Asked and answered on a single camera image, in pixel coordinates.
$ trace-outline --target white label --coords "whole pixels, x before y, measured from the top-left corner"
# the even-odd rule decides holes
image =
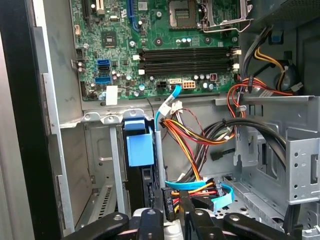
[[[118,104],[118,86],[106,86],[105,105],[117,105]]]
[[[274,94],[272,91],[269,90],[264,90],[261,94],[260,94],[260,98],[262,97],[270,97],[272,94]]]
[[[138,2],[138,10],[139,11],[147,11],[148,10],[148,3],[144,1]]]
[[[124,19],[127,17],[127,9],[121,10],[121,18]]]

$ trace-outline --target blue sata port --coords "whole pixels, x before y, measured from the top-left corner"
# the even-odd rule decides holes
[[[96,84],[109,84],[111,83],[111,77],[109,76],[97,76],[94,78]]]
[[[109,59],[97,60],[96,65],[99,71],[109,71],[110,70],[110,61]]]

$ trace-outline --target gray metal panel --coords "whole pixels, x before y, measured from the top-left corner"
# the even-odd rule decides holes
[[[83,125],[61,131],[73,221],[76,225],[92,194]]]
[[[0,73],[0,239],[34,240],[1,35]]]
[[[60,122],[66,122],[83,114],[77,71],[71,65],[75,47],[70,3],[68,0],[43,0],[43,6],[58,116]]]

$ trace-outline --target metal bracket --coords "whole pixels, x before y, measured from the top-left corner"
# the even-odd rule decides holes
[[[287,189],[289,204],[320,200],[320,138],[287,141]]]
[[[241,126],[236,128],[235,153],[233,165],[242,161],[242,167],[258,164],[258,132],[252,128]]]
[[[202,28],[204,33],[217,33],[236,30],[239,33],[242,33],[246,30],[253,19],[247,19],[248,14],[253,9],[252,4],[248,4],[248,0],[239,0],[240,2],[240,11],[241,17],[238,19],[226,20],[224,19],[221,23],[216,23],[214,20],[214,0],[202,0],[201,6],[203,7],[204,17],[202,19]],[[246,27],[242,30],[239,30],[237,27],[228,28],[229,25],[239,24],[243,22],[248,22]]]

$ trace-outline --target white connector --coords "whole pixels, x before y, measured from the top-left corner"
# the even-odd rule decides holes
[[[98,15],[104,15],[105,14],[105,5],[104,5],[104,0],[96,0],[95,1],[96,5],[96,13]]]
[[[301,88],[303,88],[303,84],[302,82],[297,83],[296,85],[293,85],[292,87],[290,87],[290,89],[295,93],[298,92]]]

